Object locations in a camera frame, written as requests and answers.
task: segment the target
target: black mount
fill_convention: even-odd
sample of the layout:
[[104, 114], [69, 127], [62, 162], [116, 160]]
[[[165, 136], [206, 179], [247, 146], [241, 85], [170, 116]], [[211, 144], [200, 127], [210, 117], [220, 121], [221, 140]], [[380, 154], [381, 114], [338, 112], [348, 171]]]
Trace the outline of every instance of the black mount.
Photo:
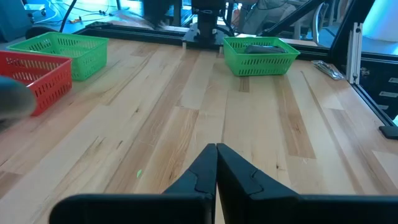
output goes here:
[[163, 194], [72, 196], [50, 224], [213, 224], [216, 184], [226, 224], [398, 223], [398, 197], [300, 195], [225, 144], [209, 144]]

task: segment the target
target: metal frame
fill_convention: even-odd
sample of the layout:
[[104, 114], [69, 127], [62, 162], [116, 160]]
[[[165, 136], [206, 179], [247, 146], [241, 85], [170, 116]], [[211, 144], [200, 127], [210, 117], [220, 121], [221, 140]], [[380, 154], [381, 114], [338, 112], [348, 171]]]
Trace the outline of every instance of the metal frame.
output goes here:
[[349, 33], [346, 77], [350, 84], [359, 85], [361, 77], [362, 26], [363, 24], [354, 23], [353, 30]]
[[[294, 48], [300, 51], [298, 59], [300, 60], [323, 60], [334, 64], [341, 72], [345, 73], [344, 66], [347, 63], [348, 41], [349, 34], [353, 29], [355, 22], [361, 24], [364, 22], [375, 0], [353, 0], [347, 10], [347, 14], [341, 24], [341, 27], [332, 43], [330, 49], [325, 47], [312, 47], [306, 45], [291, 44]], [[276, 32], [280, 27], [267, 30], [267, 32]], [[181, 31], [166, 31], [166, 30], [148, 30], [137, 27], [127, 27], [112, 25], [104, 22], [95, 22], [86, 26], [84, 29], [77, 31], [75, 34], [92, 35], [99, 37], [108, 37], [114, 39], [138, 40], [144, 42], [156, 42], [161, 44], [183, 45], [183, 37], [186, 33], [182, 28]], [[398, 56], [381, 55], [372, 53], [363, 53], [361, 63], [382, 63], [383, 66], [398, 65]], [[353, 88], [375, 112], [385, 125], [393, 126], [392, 120], [377, 107], [375, 102], [370, 99], [369, 95], [358, 85], [353, 84]]]

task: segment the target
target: object in basket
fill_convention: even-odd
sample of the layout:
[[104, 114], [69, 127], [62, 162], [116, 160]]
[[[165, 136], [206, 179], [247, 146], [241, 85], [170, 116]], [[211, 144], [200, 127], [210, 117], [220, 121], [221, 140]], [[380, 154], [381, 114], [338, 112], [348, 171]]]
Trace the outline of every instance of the object in basket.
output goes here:
[[245, 54], [281, 54], [286, 50], [278, 46], [249, 45], [244, 50]]

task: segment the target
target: person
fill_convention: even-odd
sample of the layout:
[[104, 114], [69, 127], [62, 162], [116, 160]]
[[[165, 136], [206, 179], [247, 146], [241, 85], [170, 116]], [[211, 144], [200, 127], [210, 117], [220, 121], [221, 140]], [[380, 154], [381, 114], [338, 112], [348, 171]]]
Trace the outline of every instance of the person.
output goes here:
[[[273, 26], [293, 13], [296, 9], [297, 7], [289, 4], [288, 0], [258, 0], [246, 17], [245, 24], [243, 25], [243, 32], [245, 34], [258, 34], [267, 24]], [[303, 24], [309, 25], [311, 23], [311, 14], [310, 12], [301, 18]]]

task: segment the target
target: wooden table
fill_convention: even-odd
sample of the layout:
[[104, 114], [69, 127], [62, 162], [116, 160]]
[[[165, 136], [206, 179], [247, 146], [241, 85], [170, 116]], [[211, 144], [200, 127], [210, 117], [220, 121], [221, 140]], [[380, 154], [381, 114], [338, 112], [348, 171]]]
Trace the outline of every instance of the wooden table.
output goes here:
[[104, 69], [0, 134], [0, 223], [46, 223], [78, 193], [161, 193], [209, 142], [300, 193], [396, 194], [398, 143], [380, 125], [310, 62], [239, 78], [216, 52], [110, 40]]

